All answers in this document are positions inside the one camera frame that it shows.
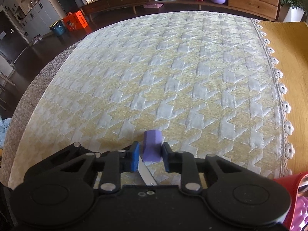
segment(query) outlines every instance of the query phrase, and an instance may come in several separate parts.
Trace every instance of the orange bag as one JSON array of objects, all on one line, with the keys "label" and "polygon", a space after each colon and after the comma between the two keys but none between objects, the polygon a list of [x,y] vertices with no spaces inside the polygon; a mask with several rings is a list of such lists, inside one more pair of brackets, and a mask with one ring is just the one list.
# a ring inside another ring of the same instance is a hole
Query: orange bag
[{"label": "orange bag", "polygon": [[63,21],[69,31],[82,29],[88,26],[86,19],[81,11],[75,13],[68,13],[66,17],[63,18]]}]

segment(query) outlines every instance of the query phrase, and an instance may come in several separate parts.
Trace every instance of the pink fabric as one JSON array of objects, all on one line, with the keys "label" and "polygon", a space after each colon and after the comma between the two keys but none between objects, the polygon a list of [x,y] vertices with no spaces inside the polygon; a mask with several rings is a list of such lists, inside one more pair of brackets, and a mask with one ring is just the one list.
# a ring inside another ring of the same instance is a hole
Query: pink fabric
[{"label": "pink fabric", "polygon": [[301,231],[308,223],[308,199],[304,196],[297,197],[291,231]]}]

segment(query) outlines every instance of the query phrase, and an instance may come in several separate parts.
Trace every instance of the purple foam block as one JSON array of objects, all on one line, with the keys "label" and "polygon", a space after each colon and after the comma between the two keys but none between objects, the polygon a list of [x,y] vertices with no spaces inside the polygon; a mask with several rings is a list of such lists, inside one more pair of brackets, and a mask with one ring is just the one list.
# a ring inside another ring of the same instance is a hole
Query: purple foam block
[{"label": "purple foam block", "polygon": [[148,130],[144,132],[143,161],[161,160],[161,143],[163,136],[159,130]]}]

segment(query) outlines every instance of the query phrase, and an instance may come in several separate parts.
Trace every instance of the white planter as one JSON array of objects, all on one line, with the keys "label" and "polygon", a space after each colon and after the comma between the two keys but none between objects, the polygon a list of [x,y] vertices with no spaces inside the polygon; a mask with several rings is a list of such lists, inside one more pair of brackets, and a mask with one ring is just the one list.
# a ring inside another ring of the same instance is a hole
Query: white planter
[{"label": "white planter", "polygon": [[289,8],[287,16],[283,22],[299,22],[304,15],[304,11],[301,8]]}]

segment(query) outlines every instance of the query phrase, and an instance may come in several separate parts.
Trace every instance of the blue trash bin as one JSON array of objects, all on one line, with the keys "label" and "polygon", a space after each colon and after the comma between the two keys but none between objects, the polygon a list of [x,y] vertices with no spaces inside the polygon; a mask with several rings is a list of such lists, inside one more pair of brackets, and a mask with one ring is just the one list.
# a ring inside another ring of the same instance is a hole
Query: blue trash bin
[{"label": "blue trash bin", "polygon": [[56,21],[53,25],[51,25],[50,29],[56,36],[60,36],[65,32],[65,27],[61,20]]}]

